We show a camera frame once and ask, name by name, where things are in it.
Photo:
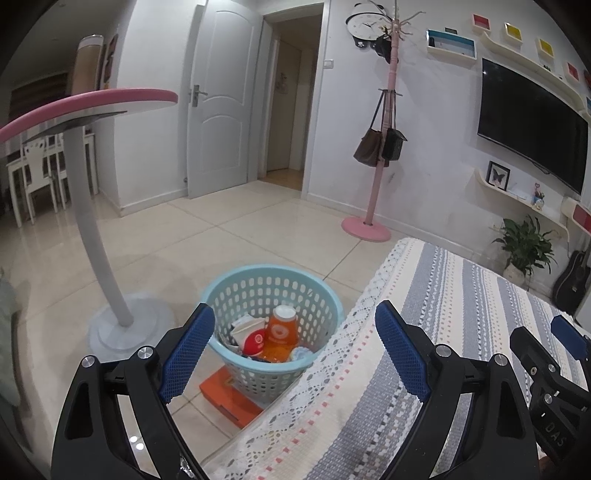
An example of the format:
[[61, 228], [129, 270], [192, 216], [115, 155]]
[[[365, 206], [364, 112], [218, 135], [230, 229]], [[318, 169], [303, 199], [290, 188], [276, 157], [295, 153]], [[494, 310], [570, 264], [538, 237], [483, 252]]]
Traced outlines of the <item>orange paper cup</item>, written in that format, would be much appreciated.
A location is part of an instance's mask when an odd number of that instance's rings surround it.
[[272, 363], [287, 362], [297, 343], [296, 310], [290, 305], [277, 305], [266, 324], [263, 359]]

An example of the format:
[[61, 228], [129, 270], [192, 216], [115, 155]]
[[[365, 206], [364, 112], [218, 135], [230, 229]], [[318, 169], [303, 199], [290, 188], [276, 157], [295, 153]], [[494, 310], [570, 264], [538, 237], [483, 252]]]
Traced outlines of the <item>pink round side table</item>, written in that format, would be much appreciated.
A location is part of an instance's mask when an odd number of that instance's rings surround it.
[[145, 294], [123, 295], [102, 243], [91, 200], [84, 151], [84, 127], [104, 118], [176, 104], [178, 95], [154, 88], [121, 88], [75, 94], [39, 107], [1, 128], [1, 140], [28, 142], [63, 135], [64, 158], [75, 220], [88, 260], [108, 306], [90, 321], [89, 349], [102, 362], [132, 355], [146, 360], [173, 327], [171, 309]]

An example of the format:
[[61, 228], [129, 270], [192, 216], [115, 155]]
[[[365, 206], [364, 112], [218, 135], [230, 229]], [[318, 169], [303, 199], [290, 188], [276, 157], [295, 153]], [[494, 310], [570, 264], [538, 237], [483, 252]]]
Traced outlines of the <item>black guitar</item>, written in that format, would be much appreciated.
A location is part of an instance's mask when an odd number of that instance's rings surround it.
[[554, 305], [571, 316], [580, 306], [586, 293], [586, 284], [590, 275], [589, 256], [590, 248], [574, 251], [566, 269], [553, 286]]

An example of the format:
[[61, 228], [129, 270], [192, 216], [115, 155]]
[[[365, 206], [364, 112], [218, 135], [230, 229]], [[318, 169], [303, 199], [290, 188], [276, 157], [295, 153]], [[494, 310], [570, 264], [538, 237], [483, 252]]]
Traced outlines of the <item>potted green plant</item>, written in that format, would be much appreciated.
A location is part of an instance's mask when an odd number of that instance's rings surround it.
[[500, 244], [508, 255], [503, 271], [506, 280], [523, 287], [537, 270], [552, 272], [556, 260], [549, 237], [553, 231], [543, 232], [537, 217], [527, 215], [520, 222], [504, 218], [499, 232], [500, 237], [494, 243]]

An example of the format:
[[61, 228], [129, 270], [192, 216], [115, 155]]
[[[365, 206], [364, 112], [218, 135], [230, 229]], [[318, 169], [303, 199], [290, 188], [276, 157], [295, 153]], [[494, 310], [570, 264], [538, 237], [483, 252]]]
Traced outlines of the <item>white paper in basket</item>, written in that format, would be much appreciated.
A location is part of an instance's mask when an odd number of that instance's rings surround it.
[[266, 317], [253, 317], [249, 313], [231, 323], [230, 336], [236, 343], [242, 342], [252, 332], [266, 327]]

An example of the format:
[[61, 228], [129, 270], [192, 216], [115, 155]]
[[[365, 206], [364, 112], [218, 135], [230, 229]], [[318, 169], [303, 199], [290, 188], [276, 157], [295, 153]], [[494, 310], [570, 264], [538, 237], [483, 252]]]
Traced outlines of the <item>light blue plastic basket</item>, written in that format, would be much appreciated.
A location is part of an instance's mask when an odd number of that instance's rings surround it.
[[311, 366], [345, 319], [342, 302], [307, 272], [259, 264], [231, 270], [202, 295], [215, 316], [209, 340], [233, 387], [270, 404]]

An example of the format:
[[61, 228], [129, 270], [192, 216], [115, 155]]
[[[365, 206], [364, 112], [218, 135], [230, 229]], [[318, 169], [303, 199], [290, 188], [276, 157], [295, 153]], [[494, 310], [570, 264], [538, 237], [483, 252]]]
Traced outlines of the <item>framed butterfly picture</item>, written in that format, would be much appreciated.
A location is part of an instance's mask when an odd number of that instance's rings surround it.
[[510, 178], [510, 169], [496, 162], [490, 161], [486, 174], [486, 182], [496, 189], [506, 191]]

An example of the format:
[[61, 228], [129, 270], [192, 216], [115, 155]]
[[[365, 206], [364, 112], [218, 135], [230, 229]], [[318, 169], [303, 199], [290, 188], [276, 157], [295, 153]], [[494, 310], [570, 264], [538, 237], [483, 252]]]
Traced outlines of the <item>white dining chair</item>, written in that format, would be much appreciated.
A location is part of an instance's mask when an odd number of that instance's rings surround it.
[[9, 192], [14, 217], [18, 228], [22, 227], [22, 216], [17, 196], [16, 175], [21, 179], [21, 192], [32, 223], [35, 223], [33, 195], [45, 188], [49, 189], [52, 207], [58, 212], [58, 201], [65, 207], [65, 194], [62, 181], [66, 171], [60, 168], [60, 155], [63, 153], [63, 135], [49, 135], [20, 144], [20, 156], [7, 164]]

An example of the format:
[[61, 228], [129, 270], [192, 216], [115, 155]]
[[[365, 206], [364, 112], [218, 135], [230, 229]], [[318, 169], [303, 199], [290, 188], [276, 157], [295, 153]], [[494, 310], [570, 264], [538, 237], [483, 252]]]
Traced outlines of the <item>black television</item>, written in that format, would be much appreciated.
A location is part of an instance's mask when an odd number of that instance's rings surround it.
[[586, 120], [539, 84], [489, 59], [482, 61], [478, 135], [526, 158], [575, 193], [582, 192]]

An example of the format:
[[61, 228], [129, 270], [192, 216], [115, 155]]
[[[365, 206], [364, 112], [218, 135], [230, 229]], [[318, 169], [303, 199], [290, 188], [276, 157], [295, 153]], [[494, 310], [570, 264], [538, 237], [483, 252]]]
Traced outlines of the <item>pink coat stand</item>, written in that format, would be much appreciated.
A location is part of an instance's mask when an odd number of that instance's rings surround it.
[[386, 168], [390, 165], [386, 165], [382, 158], [383, 140], [384, 134], [386, 133], [386, 114], [388, 112], [388, 91], [395, 90], [398, 97], [400, 96], [397, 89], [400, 42], [403, 41], [406, 36], [410, 35], [409, 32], [404, 31], [404, 26], [410, 25], [412, 19], [422, 14], [425, 14], [425, 11], [419, 10], [407, 18], [402, 18], [400, 15], [399, 2], [394, 1], [393, 14], [390, 15], [393, 20], [391, 33], [389, 35], [384, 35], [374, 42], [374, 45], [376, 46], [375, 50], [382, 50], [382, 57], [385, 60], [389, 60], [387, 87], [382, 89], [385, 91], [385, 97], [382, 104], [382, 110], [378, 114], [375, 123], [375, 128], [382, 132], [382, 144], [377, 166], [373, 167], [375, 170], [374, 180], [372, 189], [370, 190], [370, 199], [365, 216], [348, 217], [342, 221], [342, 229], [344, 229], [349, 235], [361, 240], [383, 243], [389, 241], [392, 236], [390, 230], [375, 219], [375, 211], [377, 208], [383, 175]]

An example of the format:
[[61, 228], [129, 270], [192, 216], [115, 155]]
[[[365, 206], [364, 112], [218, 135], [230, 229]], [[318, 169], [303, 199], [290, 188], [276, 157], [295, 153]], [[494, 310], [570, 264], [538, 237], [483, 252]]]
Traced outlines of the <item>black handbag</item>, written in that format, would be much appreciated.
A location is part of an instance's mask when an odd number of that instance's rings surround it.
[[388, 91], [388, 112], [384, 134], [382, 158], [386, 165], [398, 161], [407, 137], [397, 128], [397, 97], [395, 90]]

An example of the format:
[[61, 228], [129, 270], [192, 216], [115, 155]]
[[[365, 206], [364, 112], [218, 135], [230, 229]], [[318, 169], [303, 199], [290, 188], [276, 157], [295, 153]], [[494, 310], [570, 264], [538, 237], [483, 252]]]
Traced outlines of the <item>brown handbag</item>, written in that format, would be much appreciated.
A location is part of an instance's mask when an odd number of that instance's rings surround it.
[[353, 158], [355, 158], [356, 161], [369, 167], [376, 167], [379, 159], [379, 152], [382, 144], [382, 132], [375, 128], [375, 123], [378, 114], [382, 110], [384, 97], [385, 91], [382, 90], [372, 120], [370, 120], [370, 126], [365, 135], [363, 135], [360, 144], [356, 147], [355, 153], [353, 153]]

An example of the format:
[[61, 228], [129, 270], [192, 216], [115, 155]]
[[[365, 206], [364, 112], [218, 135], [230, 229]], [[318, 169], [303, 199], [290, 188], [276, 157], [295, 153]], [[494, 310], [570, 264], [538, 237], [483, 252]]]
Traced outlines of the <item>white door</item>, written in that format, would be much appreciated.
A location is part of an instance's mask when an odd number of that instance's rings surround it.
[[263, 17], [238, 1], [209, 1], [197, 34], [187, 118], [187, 194], [242, 185], [249, 167], [256, 54]]

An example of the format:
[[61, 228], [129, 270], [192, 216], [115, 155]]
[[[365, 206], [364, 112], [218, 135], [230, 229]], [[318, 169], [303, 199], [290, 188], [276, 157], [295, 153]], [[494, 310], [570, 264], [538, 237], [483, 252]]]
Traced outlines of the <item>curved white wall shelf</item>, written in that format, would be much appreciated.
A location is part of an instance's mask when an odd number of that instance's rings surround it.
[[529, 210], [533, 211], [535, 214], [545, 218], [547, 221], [552, 223], [555, 228], [557, 229], [557, 235], [559, 238], [564, 238], [566, 241], [570, 240], [570, 233], [567, 227], [567, 224], [564, 223], [560, 218], [554, 217], [551, 214], [547, 213], [544, 209], [538, 210], [534, 205], [531, 204], [529, 200], [526, 200], [512, 192], [502, 190], [497, 188], [491, 184], [489, 184], [485, 177], [482, 174], [482, 171], [479, 168], [475, 169], [475, 178], [477, 181], [485, 188], [490, 191], [494, 191], [502, 196], [512, 199], [513, 201], [527, 207]]

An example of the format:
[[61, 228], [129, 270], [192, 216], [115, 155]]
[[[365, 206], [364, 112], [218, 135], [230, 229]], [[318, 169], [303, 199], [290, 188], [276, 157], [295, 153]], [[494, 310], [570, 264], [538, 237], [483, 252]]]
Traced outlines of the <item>panda wall clock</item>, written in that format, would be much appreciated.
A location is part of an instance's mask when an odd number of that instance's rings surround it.
[[377, 1], [362, 1], [353, 6], [345, 24], [356, 47], [365, 49], [384, 35], [389, 35], [392, 22], [390, 14], [382, 4]]

